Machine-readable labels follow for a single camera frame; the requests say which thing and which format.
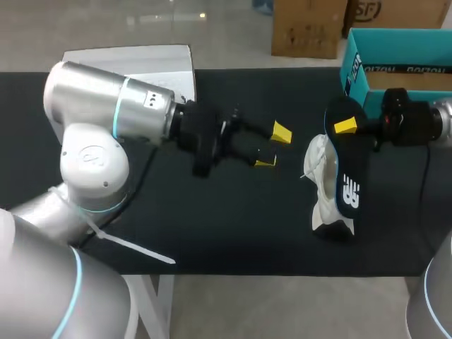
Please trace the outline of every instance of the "cardboard box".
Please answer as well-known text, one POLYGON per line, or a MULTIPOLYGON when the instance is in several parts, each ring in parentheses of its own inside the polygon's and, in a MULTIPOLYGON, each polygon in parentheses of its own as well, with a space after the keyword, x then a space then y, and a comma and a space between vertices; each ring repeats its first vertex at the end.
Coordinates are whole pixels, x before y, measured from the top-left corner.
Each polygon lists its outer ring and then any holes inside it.
POLYGON ((451 0, 349 0, 344 32, 356 28, 441 28, 451 0))
POLYGON ((347 0, 275 0, 271 54, 335 59, 347 0))
POLYGON ((411 100, 452 97, 452 30, 352 28, 340 80, 344 93, 379 117, 386 89, 406 88, 411 100))

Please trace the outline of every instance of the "robot logo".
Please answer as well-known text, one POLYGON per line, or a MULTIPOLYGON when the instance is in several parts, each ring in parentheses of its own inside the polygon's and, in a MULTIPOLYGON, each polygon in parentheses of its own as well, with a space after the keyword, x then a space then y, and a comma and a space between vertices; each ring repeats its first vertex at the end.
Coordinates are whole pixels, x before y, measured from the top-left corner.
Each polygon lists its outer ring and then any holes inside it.
POLYGON ((105 164, 105 149, 101 146, 88 146, 82 149, 78 159, 85 166, 103 167, 105 164))

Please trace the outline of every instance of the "white zip tie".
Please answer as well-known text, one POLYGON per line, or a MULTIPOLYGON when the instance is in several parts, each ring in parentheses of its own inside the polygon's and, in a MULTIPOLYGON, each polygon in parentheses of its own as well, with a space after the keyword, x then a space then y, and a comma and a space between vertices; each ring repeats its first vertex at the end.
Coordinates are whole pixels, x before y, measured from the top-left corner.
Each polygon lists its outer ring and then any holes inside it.
POLYGON ((150 256, 152 258, 155 258, 157 260, 163 261, 164 263, 169 263, 169 264, 175 264, 176 261, 174 261, 174 259, 168 258, 167 256, 163 256, 162 254, 159 253, 155 253, 153 251, 150 251, 148 249, 145 249, 137 244, 133 244, 131 242, 128 242, 124 239, 115 237, 113 235, 107 234, 104 231, 102 231, 95 223, 94 221, 83 211, 82 208, 80 208, 79 206, 77 206, 76 204, 70 202, 69 200, 66 200, 63 195, 61 194, 61 192, 58 190, 58 188, 56 187, 50 187, 49 191, 51 191, 52 193, 56 194, 56 196, 59 197, 59 199, 61 201, 63 201, 63 203, 65 203, 71 210, 74 210, 78 216, 80 218, 82 218, 84 221, 86 221, 86 223, 93 229, 93 231, 95 232, 96 236, 99 239, 106 239, 109 240, 111 242, 116 242, 117 244, 120 244, 124 247, 128 247, 130 249, 133 249, 137 252, 140 252, 142 254, 145 254, 146 256, 150 256))

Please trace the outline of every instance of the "shoe insole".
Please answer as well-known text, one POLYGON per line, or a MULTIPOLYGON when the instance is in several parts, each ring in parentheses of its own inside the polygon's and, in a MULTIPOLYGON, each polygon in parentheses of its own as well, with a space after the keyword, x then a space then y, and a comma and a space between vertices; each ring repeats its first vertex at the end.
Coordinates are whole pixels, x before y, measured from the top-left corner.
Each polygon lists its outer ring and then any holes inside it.
POLYGON ((369 156, 374 137, 353 133, 336 134, 334 124, 355 117, 366 119, 361 106, 349 97, 331 100, 325 111, 325 132, 333 144, 336 158, 335 203, 340 214, 356 219, 366 188, 369 156))

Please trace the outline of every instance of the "new balance logo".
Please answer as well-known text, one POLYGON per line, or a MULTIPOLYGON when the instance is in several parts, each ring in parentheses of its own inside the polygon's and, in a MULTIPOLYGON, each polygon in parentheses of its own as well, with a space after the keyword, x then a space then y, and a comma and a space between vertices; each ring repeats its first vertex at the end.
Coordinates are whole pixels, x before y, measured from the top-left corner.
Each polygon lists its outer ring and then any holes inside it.
POLYGON ((353 208, 359 206, 359 185, 344 174, 343 198, 347 205, 353 208))

